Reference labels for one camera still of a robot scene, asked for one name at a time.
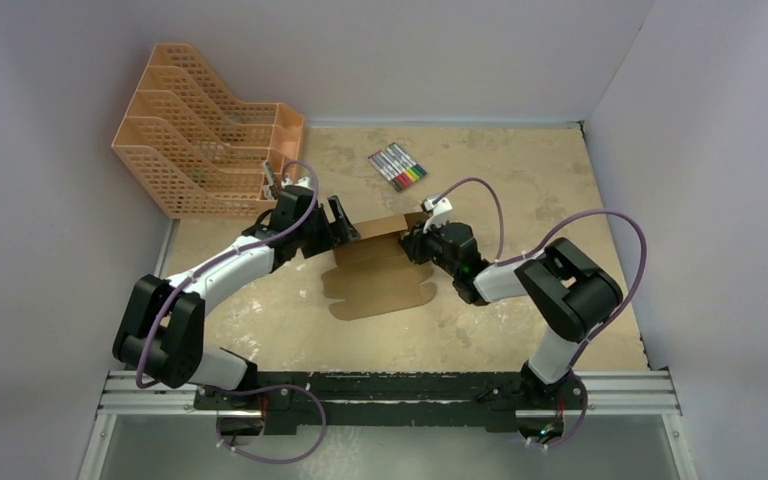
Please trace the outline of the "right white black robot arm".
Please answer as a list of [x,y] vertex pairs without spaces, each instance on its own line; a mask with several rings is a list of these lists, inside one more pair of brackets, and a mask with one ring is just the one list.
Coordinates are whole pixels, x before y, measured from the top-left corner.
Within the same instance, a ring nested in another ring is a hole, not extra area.
[[520,372],[523,397],[536,407],[559,396],[587,335],[624,299],[618,283],[566,238],[551,242],[535,258],[506,266],[484,259],[472,228],[460,222],[429,227],[419,222],[398,243],[410,262],[431,262],[446,272],[469,305],[531,299],[547,324]]

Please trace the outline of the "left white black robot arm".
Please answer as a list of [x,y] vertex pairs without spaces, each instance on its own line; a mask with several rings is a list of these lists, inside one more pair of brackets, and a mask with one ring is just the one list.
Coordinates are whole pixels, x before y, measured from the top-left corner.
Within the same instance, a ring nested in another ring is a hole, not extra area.
[[338,196],[326,205],[313,188],[284,188],[228,247],[168,278],[148,274],[134,285],[112,345],[113,357],[138,372],[137,384],[170,388],[194,384],[219,390],[232,408],[257,399],[257,365],[205,344],[206,318],[243,287],[297,254],[306,258],[359,240]]

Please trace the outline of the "brown cardboard box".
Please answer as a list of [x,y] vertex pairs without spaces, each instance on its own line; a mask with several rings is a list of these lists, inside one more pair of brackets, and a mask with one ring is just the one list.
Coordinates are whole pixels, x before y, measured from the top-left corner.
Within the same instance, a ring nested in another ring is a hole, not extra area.
[[412,263],[399,240],[426,219],[411,212],[356,223],[356,241],[333,250],[335,267],[321,275],[329,312],[352,321],[423,306],[434,299],[433,266]]

